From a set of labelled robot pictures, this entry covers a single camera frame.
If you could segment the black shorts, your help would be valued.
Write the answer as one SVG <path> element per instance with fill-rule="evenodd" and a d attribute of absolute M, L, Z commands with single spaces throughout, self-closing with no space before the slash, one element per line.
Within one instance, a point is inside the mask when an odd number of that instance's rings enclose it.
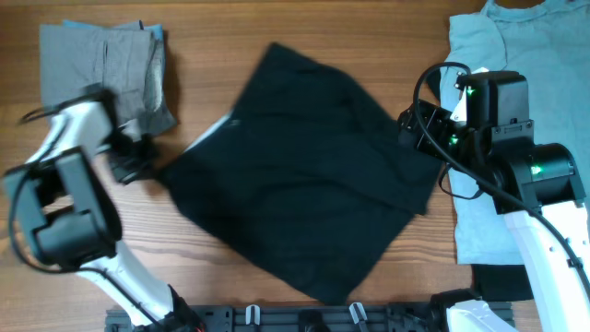
<path fill-rule="evenodd" d="M 335 305 L 426 211 L 440 169 L 352 77 L 273 43 L 229 116 L 158 179 L 197 226 Z"/>

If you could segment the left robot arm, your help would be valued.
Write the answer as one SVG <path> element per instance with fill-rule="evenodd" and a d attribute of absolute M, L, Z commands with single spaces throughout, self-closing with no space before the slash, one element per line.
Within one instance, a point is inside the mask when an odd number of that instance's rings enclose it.
<path fill-rule="evenodd" d="M 91 165 L 103 150 L 129 156 L 135 141 L 117 124 L 115 96 L 90 87 L 41 107 L 21 124 L 47 117 L 39 149 L 3 177 L 13 252 L 47 275 L 75 274 L 117 302 L 135 331 L 204 331 L 206 323 L 173 287 L 157 279 L 123 240 L 120 216 Z"/>

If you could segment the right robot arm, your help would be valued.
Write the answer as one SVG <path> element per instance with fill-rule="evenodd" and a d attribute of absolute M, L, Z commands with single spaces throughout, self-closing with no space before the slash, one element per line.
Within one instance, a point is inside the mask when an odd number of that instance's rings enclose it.
<path fill-rule="evenodd" d="M 540 323 L 546 331 L 589 328 L 589 236 L 585 192 L 571 152 L 538 145 L 528 86 L 514 71 L 473 74 L 460 67 L 455 86 L 466 117 L 419 97 L 400 114 L 401 143 L 442 160 L 492 197 L 524 260 Z"/>

